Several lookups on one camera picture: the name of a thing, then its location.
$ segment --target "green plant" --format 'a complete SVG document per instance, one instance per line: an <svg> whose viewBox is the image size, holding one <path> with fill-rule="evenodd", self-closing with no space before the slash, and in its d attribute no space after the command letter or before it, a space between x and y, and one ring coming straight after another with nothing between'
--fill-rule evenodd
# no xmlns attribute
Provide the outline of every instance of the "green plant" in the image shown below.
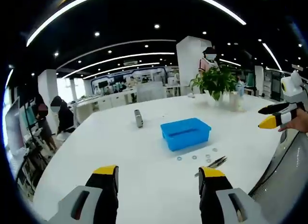
<svg viewBox="0 0 308 224"><path fill-rule="evenodd" d="M208 90L216 101L219 100L220 94L224 93L224 91L234 91L235 84L236 78L231 74L231 69L226 65L221 65L219 68L211 67L207 72L203 72L201 76L197 74L190 82L192 89L194 86L197 86L201 92Z"/></svg>

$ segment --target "led light strip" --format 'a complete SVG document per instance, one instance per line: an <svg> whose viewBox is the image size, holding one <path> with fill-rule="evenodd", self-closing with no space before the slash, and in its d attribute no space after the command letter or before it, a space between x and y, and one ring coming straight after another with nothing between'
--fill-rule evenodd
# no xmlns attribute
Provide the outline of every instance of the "led light strip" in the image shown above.
<svg viewBox="0 0 308 224"><path fill-rule="evenodd" d="M231 62L231 61L228 61L228 60L224 60L224 59L219 59L220 61L223 61L223 62L226 62L226 63L229 63L229 64L234 64L234 65L237 65L237 66L241 66L240 64L237 64L237 63L234 63L234 62Z"/></svg>
<svg viewBox="0 0 308 224"><path fill-rule="evenodd" d="M84 53L82 55L79 55L77 56L76 58L74 59L71 59L69 61L67 61L66 63L62 64L61 66L57 67L56 70L58 70L59 68L65 66L66 64L68 63L71 63L77 59L80 59L81 57L85 56L85 55L88 55L88 54L92 54L94 52L98 52L98 51L101 51L101 50L104 50L104 49L108 49L108 48L111 48L111 47L116 47L116 46L120 46L120 45L125 45L125 44L131 44L131 43L139 43L139 42L176 42L176 40L135 40L135 41L128 41L128 42L121 42L121 43L116 43L116 44L112 44L112 45L109 45L109 46L105 46L105 47L100 47L98 49L95 49L93 51L90 51L90 52L87 52L87 53Z"/></svg>
<svg viewBox="0 0 308 224"><path fill-rule="evenodd" d="M235 13L233 13L231 10L229 10L228 8L224 7L223 5L219 4L218 2L214 1L214 0L202 0L205 1L213 6L215 6L216 8L222 10L223 12L227 13L228 15L230 15L232 18L234 18L236 21L238 21L240 24L242 25L246 25L246 22L241 19L239 16L237 16Z"/></svg>
<svg viewBox="0 0 308 224"><path fill-rule="evenodd" d="M8 86L9 84L9 81L10 81L10 78L13 74L13 71L14 71L14 68L12 68L12 70L10 71L9 75L8 75L8 78L6 79L6 83L5 83L5 88Z"/></svg>
<svg viewBox="0 0 308 224"><path fill-rule="evenodd" d="M265 49L268 51L268 53L271 55L271 57L273 58L273 60L275 61L275 63L277 64L277 67L279 68L280 71L282 71L277 59L275 58L273 52L271 52L271 50L269 49L269 47L266 45L266 43L262 43L263 46L265 47Z"/></svg>
<svg viewBox="0 0 308 224"><path fill-rule="evenodd" d="M97 75L100 75L100 74L103 74L103 73L106 73L106 72L115 71L115 70L121 70L121 69L129 68L129 67L147 66L147 65L156 65L156 64L160 64L160 63L157 62L157 63L148 63L148 64L135 64L135 65L130 65L130 66L117 67L117 68L114 68L114 69L110 69L110 70L107 70L107 71L102 71L102 72L99 72L99 73L96 73L96 74L84 77L83 79L88 79L90 77L97 76Z"/></svg>
<svg viewBox="0 0 308 224"><path fill-rule="evenodd" d="M29 46L30 43L35 39L35 37L45 28L47 27L53 20L55 20L56 18L58 18L60 15L64 14L65 12L67 12L68 10L72 9L73 7L85 2L88 0L75 0L73 2L71 2L70 4L67 4L66 6L64 6L63 8L61 8L60 10L58 10L56 13L54 13L52 16L50 16L42 25L40 25L38 27L38 29L36 31L33 32L33 34L29 37L26 46ZM218 2L214 1L214 0L202 0L205 1L213 6L215 6L216 8L222 10L223 12L227 13L228 15L230 15L232 18L234 18L235 20L237 20L240 24L242 25L246 25L246 22L241 19L239 16L237 16L235 13L233 13L232 11L230 11L228 8L224 7L223 5L219 4Z"/></svg>
<svg viewBox="0 0 308 224"><path fill-rule="evenodd" d="M98 65L98 64L103 64L103 63L107 63L107 62L110 62L110 61L114 61L114 60L118 60L118 59L125 59L125 58L131 58L131 57L136 57L136 56L145 56L145 55L157 55L157 54L175 54L174 52L155 52L155 53L142 53L142 54L130 54L130 55L125 55L125 56L120 56L120 57L116 57L116 58L112 58L112 59L106 59L106 60L103 60L103 61L100 61L100 62L97 62L97 63L94 63L94 64L90 64L88 66L85 66L85 67L82 67L81 69L78 69L76 71L73 71L69 74L67 74L66 76L63 76L62 78L66 78L66 77L69 77L79 71L82 71L84 69L87 69L89 67L92 67L92 66L95 66L95 65Z"/></svg>
<svg viewBox="0 0 308 224"><path fill-rule="evenodd" d="M53 20L55 20L57 17L59 17L60 15L64 14L65 12L67 12L68 10L72 9L73 7L85 2L87 0L75 0L73 2L71 2L70 4L67 4L66 6L64 6L63 8L61 8L60 10L58 10L56 13L54 13L52 16L50 16L42 25L39 26L39 28L34 31L34 33L30 36L30 38L27 41L27 46L29 46L29 44L35 39L35 37L46 27L48 26Z"/></svg>

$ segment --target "window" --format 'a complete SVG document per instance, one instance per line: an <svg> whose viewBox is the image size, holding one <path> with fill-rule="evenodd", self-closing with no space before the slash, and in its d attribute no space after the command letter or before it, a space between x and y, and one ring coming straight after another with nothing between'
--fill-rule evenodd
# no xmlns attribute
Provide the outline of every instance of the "window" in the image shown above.
<svg viewBox="0 0 308 224"><path fill-rule="evenodd" d="M59 96L67 103L73 101L71 82L69 78L57 79L57 87Z"/></svg>
<svg viewBox="0 0 308 224"><path fill-rule="evenodd" d="M4 146L6 146L8 144L8 135L6 133L5 115L9 111L10 107L11 107L10 89L6 88L5 92L4 92L3 110L2 110L2 130L3 130Z"/></svg>
<svg viewBox="0 0 308 224"><path fill-rule="evenodd" d="M80 99L82 96L86 95L85 85L83 79L74 78L75 91L77 99Z"/></svg>

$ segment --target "desk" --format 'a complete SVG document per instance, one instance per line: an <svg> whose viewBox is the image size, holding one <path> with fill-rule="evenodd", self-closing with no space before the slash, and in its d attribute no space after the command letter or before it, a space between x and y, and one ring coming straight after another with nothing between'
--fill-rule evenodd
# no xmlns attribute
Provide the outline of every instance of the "desk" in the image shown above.
<svg viewBox="0 0 308 224"><path fill-rule="evenodd" d="M208 165L206 154L212 161L226 155L228 160L219 169L235 188L248 193L278 145L281 134L277 129L258 128L266 116L257 111L272 102L249 95L244 95L244 101L247 112L243 113L220 109L208 93L194 99L171 97L93 113L50 161L37 186L33 208L49 220L58 210L58 201L76 186L85 185L95 169L117 164L117 224L201 223L194 174L198 167ZM135 109L143 118L141 129L136 125ZM209 142L171 152L160 124L193 117L212 127Z"/></svg>

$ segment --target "blue plastic bin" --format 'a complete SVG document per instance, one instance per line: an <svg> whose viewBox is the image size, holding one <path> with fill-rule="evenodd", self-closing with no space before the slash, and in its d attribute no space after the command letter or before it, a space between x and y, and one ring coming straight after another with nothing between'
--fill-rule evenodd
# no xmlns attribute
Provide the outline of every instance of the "blue plastic bin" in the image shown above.
<svg viewBox="0 0 308 224"><path fill-rule="evenodd" d="M212 128L197 118L184 119L160 126L171 151L208 141Z"/></svg>

